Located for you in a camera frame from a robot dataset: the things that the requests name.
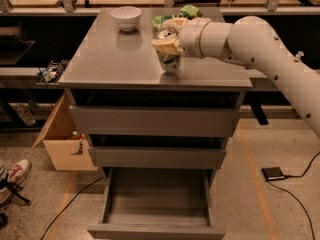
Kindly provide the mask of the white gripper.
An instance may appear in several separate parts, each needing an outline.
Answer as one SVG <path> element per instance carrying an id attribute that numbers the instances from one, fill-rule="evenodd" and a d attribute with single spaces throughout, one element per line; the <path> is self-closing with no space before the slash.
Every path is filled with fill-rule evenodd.
<path id="1" fill-rule="evenodd" d="M 174 39 L 153 39 L 154 49 L 169 55 L 182 54 L 188 57 L 203 58 L 200 39 L 204 28 L 211 22 L 209 18 L 172 18 L 161 24 L 162 29 L 171 29 L 178 34 L 179 41 Z"/>

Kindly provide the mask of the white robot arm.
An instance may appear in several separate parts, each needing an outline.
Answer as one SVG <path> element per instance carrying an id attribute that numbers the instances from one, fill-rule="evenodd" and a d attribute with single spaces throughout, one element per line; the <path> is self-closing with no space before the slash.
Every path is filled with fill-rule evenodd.
<path id="1" fill-rule="evenodd" d="M 292 55 L 265 20 L 246 16 L 235 23 L 209 18 L 169 19 L 154 49 L 166 55 L 212 57 L 262 72 L 320 136 L 320 74 Z"/>

